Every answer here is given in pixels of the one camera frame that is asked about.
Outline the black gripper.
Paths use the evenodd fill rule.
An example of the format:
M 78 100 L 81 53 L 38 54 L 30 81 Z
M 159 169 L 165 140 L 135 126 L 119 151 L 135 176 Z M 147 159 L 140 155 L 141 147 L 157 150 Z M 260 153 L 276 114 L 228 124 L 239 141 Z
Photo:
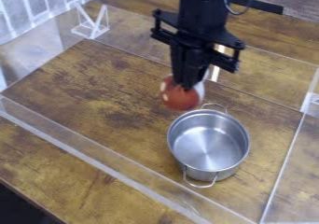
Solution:
M 209 64 L 235 73 L 244 42 L 225 28 L 231 0 L 179 0 L 179 12 L 153 11 L 151 36 L 171 47 L 175 82 L 191 90 Z

